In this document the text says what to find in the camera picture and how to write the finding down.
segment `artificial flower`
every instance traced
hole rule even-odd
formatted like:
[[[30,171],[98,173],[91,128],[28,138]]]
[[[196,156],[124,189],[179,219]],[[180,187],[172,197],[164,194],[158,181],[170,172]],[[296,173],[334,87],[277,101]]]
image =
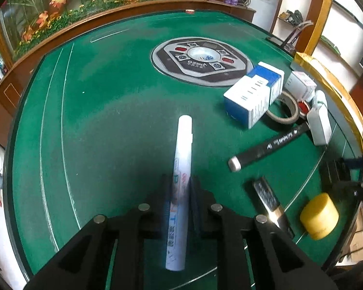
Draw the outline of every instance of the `artificial flower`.
[[[30,41],[32,39],[32,35],[34,34],[34,30],[32,29],[31,26],[28,26],[28,29],[26,29],[23,33],[23,40],[24,41]]]
[[[54,12],[50,15],[50,21],[54,20],[55,18],[57,18],[59,16],[59,12]]]
[[[48,17],[47,11],[44,11],[43,13],[39,14],[39,19],[36,21],[36,23],[39,24],[39,28],[42,28],[46,25],[47,17]]]
[[[50,5],[57,9],[60,9],[64,4],[66,4],[66,0],[51,0],[50,2]]]

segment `yellow container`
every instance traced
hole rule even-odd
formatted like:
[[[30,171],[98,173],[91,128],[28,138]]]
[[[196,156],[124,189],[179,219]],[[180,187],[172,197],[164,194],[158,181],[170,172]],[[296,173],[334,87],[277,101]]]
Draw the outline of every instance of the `yellow container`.
[[[300,221],[314,240],[332,232],[339,220],[339,213],[327,193],[314,197],[302,210]]]

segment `black device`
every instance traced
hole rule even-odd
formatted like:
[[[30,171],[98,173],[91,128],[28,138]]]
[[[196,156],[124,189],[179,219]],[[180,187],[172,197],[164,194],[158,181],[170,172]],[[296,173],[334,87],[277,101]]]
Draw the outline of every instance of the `black device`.
[[[253,163],[254,161],[260,160],[283,148],[308,130],[309,125],[307,122],[304,122],[301,125],[295,126],[282,134],[278,134],[260,143],[259,145],[249,148],[242,153],[239,153],[228,161],[230,170],[232,172],[237,172],[241,170],[245,166]]]
[[[320,167],[322,184],[333,200],[354,197],[363,201],[363,181],[352,181],[350,170],[363,168],[363,155],[359,158],[328,161]]]
[[[30,280],[25,290],[101,290],[118,238],[111,290],[143,289],[144,239],[161,239],[171,177],[144,204],[123,216],[95,216]],[[243,239],[248,244],[256,289],[337,290],[335,283],[267,217],[236,214],[190,183],[196,232],[218,242],[218,290],[250,289]]]

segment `cardboard box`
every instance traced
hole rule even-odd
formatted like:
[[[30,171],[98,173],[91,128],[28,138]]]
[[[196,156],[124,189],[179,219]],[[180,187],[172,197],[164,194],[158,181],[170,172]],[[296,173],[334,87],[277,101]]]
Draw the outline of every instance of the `cardboard box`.
[[[292,71],[284,87],[297,101],[310,102],[317,85],[306,73]]]
[[[282,92],[284,72],[260,62],[223,95],[227,114],[251,128]]]
[[[363,231],[359,231],[355,233],[353,236],[352,242],[349,246],[349,251],[353,252],[363,247]],[[355,253],[352,253],[351,260],[353,262],[359,262],[363,260],[363,249],[360,251],[356,251]]]

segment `shelf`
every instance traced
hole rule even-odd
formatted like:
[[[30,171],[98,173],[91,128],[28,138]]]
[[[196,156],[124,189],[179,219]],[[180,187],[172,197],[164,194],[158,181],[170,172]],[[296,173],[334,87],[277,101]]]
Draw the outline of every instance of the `shelf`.
[[[281,20],[281,21],[283,21],[283,22],[285,22],[285,23],[287,23],[288,25],[290,25],[290,26],[292,26],[292,27],[296,27],[296,25],[293,25],[292,23],[290,23],[290,22],[288,22],[288,21],[286,21],[286,20],[283,20],[281,17],[277,17],[279,20]]]
[[[329,50],[331,50],[335,56],[340,57],[341,53],[337,46],[335,46],[327,37],[321,36],[320,42],[322,42]]]
[[[347,8],[345,8],[343,5],[341,5],[336,0],[332,0],[332,3],[335,4],[341,11],[343,11],[346,15],[348,15],[351,19],[353,19],[358,26],[363,29],[363,23]]]
[[[328,38],[322,36],[319,39],[319,42],[322,43],[322,45],[324,45],[328,50],[330,50],[342,65],[344,65],[348,70],[350,70],[354,75],[359,78],[360,75],[358,75],[358,73],[347,63],[347,61],[342,58],[339,49],[337,49],[337,47],[332,42],[331,44],[329,44],[327,40]]]

